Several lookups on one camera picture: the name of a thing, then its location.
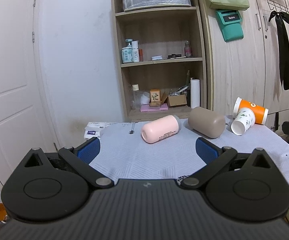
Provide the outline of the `pink cup with grey rim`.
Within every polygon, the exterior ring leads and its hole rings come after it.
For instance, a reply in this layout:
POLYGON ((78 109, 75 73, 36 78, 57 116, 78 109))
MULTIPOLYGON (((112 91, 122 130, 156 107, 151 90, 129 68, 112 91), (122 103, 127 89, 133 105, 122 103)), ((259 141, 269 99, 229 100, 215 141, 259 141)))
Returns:
POLYGON ((181 127, 177 115, 167 115, 145 124, 141 129, 141 137, 146 143, 153 144, 177 134, 181 127))

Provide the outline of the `taupe beige cup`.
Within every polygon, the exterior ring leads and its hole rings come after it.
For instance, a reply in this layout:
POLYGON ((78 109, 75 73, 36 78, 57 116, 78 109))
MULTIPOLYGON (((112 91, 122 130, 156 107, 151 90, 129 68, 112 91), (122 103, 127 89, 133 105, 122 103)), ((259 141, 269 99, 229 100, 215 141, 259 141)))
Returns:
POLYGON ((188 124, 190 128, 196 130, 211 139, 221 136, 223 133, 226 120, 223 115, 203 107, 195 107, 191 110, 188 124))

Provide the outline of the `white paper cup green pattern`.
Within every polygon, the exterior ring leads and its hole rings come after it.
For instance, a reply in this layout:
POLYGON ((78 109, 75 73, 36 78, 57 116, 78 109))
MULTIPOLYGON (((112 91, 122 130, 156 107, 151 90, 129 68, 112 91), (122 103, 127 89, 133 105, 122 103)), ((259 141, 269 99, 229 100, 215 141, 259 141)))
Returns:
POLYGON ((235 135, 243 135, 250 127, 255 124, 255 114, 249 108, 241 108, 236 118, 231 124, 231 130, 235 135))

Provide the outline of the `orange paper cup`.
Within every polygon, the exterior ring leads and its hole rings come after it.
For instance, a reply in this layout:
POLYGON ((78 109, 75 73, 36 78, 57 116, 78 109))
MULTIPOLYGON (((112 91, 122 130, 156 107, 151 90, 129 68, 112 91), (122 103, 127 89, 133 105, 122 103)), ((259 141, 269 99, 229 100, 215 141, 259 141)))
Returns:
POLYGON ((233 107, 233 117, 238 115, 241 108, 249 108, 255 114, 255 123, 259 125, 264 125, 268 117, 269 110, 262 106, 256 105, 255 103, 244 100, 237 97, 236 102, 233 107))

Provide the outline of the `white paper packet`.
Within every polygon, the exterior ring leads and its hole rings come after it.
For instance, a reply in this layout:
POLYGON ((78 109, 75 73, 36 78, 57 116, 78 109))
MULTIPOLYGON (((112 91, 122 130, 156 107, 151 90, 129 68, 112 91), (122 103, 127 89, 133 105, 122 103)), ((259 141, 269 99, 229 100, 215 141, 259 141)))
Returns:
POLYGON ((84 139, 89 140, 92 137, 100 138, 103 134, 103 129, 115 124, 115 122, 89 122, 85 127, 84 139))

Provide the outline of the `white patterned tablecloth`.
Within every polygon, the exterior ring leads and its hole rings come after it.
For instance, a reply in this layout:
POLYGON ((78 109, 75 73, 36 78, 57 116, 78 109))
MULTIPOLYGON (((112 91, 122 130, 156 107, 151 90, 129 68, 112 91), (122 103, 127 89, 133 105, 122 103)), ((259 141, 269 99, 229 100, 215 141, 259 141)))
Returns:
MULTIPOLYGON (((90 166, 113 181, 119 179, 176 179, 190 175, 206 164, 197 155, 195 142, 201 136, 190 129, 186 119, 180 131, 164 140, 148 144, 141 138, 144 122, 115 123, 100 133, 100 152, 90 166)), ((289 184, 289 144, 263 125, 253 125, 242 136, 231 132, 226 119, 224 132, 211 143, 231 146, 239 153, 260 147, 279 168, 289 184)))

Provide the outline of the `brown cardboard box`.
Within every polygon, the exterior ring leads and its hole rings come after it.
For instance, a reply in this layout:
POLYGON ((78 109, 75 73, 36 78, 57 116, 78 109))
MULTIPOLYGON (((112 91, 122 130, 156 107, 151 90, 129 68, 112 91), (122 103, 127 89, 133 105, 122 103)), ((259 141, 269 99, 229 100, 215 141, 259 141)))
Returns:
POLYGON ((185 94, 181 95, 167 95, 163 93, 161 96, 161 103, 166 103, 168 107, 179 107, 187 105, 187 97, 185 94))

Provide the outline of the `white panel door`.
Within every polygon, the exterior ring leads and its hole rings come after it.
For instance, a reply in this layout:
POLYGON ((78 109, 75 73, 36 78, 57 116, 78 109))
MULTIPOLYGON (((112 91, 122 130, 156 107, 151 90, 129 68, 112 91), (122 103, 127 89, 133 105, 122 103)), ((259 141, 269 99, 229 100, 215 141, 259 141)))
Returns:
POLYGON ((39 0, 0 0, 0 188, 32 148, 58 146, 39 55, 39 0))

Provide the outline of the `white paper towel roll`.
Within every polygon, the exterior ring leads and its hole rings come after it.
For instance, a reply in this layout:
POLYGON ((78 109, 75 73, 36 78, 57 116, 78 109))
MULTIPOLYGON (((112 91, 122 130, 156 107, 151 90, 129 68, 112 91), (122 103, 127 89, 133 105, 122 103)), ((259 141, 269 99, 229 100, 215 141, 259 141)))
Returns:
POLYGON ((191 108, 200 107, 200 80, 191 79, 191 108))

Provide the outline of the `pink flat box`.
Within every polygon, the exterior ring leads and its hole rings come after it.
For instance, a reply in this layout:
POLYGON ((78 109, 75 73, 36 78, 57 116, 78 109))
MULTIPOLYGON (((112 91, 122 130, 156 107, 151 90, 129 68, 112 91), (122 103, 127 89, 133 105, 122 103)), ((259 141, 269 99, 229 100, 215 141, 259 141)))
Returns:
POLYGON ((160 106, 150 106, 150 105, 142 105, 140 108, 140 112, 159 112, 159 111, 167 111, 168 105, 166 103, 160 106))

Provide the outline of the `clear bottle cream cap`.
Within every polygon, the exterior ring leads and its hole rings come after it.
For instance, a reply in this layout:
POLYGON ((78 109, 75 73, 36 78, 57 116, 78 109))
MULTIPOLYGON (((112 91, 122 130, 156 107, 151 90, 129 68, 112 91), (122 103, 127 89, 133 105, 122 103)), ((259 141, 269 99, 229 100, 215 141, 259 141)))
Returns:
POLYGON ((140 104, 140 89, 138 84, 131 85, 131 109, 136 110, 141 107, 140 104))

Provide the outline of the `white round container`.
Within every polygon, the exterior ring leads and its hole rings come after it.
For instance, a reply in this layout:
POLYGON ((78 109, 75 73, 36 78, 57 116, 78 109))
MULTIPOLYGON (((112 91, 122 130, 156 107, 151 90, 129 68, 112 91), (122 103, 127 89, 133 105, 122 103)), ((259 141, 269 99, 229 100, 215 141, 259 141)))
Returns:
POLYGON ((150 93, 149 92, 143 92, 140 97, 140 103, 141 105, 148 105, 150 103, 150 93))

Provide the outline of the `small orange floral box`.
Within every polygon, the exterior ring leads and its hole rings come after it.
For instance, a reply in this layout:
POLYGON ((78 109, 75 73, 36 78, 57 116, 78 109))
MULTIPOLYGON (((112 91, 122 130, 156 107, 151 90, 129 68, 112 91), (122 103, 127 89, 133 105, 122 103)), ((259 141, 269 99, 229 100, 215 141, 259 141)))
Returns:
POLYGON ((150 90, 150 107, 157 107, 161 105, 161 94, 159 89, 150 90))

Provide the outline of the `light wood wardrobe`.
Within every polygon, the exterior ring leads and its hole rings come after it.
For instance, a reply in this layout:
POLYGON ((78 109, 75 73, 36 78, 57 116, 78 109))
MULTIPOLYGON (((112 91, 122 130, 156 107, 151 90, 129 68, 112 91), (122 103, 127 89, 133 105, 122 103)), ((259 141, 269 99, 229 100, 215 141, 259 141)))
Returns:
MULTIPOLYGON (((263 16, 257 0, 241 11, 244 38, 225 42, 206 0, 199 0, 207 66, 207 107, 232 114, 237 97, 264 106, 289 119, 289 90, 279 79, 276 23, 263 16)), ((289 37, 289 24, 286 26, 289 37)))

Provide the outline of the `small pink bottle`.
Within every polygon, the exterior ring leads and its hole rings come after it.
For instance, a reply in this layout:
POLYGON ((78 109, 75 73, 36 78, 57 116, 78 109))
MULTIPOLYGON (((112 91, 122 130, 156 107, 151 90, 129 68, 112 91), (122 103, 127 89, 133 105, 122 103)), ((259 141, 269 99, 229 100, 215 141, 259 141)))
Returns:
POLYGON ((192 49, 189 41, 185 42, 184 52, 185 57, 192 57, 192 49))

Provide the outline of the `teal white pump bottle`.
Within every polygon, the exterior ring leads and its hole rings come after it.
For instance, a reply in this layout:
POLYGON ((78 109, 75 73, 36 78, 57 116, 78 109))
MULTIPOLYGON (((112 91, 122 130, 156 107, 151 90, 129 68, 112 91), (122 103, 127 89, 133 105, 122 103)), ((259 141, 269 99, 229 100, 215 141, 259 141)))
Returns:
POLYGON ((122 63, 132 63, 132 41, 133 39, 126 39, 126 46, 122 48, 121 55, 122 55, 122 63))

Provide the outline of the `white tube bottle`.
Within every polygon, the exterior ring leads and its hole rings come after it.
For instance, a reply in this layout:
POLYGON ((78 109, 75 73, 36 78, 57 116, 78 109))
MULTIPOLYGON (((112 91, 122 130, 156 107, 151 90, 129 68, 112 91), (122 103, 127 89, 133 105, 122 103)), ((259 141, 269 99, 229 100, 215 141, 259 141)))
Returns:
POLYGON ((133 62, 139 62, 140 56, 139 56, 138 41, 132 41, 131 47, 132 47, 132 60, 133 60, 133 62))

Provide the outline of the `small orange bottle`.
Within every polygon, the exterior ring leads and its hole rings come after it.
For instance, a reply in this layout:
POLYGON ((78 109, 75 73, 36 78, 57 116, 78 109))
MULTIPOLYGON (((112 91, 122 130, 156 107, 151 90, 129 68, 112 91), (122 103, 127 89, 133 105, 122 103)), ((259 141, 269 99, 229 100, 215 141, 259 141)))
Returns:
POLYGON ((138 50, 138 53, 139 53, 140 62, 143 62, 143 50, 142 50, 142 49, 139 49, 139 50, 138 50))

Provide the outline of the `teal hanging pouch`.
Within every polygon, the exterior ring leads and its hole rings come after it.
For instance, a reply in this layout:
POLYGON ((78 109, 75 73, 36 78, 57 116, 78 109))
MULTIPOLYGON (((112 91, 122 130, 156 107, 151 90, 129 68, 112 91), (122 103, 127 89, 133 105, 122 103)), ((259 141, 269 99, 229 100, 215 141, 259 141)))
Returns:
POLYGON ((215 16, 225 42, 244 38, 242 18, 237 10, 216 10, 215 16))

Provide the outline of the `wooden open shelf unit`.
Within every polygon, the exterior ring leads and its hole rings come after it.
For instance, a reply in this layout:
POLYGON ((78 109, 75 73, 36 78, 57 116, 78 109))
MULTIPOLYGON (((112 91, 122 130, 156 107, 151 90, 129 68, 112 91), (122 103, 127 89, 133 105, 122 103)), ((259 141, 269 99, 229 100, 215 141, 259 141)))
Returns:
POLYGON ((168 114, 187 118, 188 105, 167 111, 140 112, 131 109, 131 85, 140 92, 159 89, 162 93, 176 90, 187 77, 200 80, 200 105, 207 107, 207 71, 205 41, 199 0, 190 7, 161 7, 124 12, 122 0, 111 0, 113 36, 125 119, 148 121, 168 114), (122 63, 121 50, 126 39, 138 41, 143 62, 122 63), (192 57, 185 57, 189 41, 192 57))

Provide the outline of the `black ribbon bow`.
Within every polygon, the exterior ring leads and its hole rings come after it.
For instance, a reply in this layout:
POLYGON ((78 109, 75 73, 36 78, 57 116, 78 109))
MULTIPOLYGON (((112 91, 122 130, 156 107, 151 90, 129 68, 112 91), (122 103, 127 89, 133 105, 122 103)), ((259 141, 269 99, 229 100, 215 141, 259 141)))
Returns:
POLYGON ((284 90, 289 90, 289 37, 285 23, 289 24, 289 14, 273 10, 269 22, 275 19, 278 36, 279 79, 284 90))

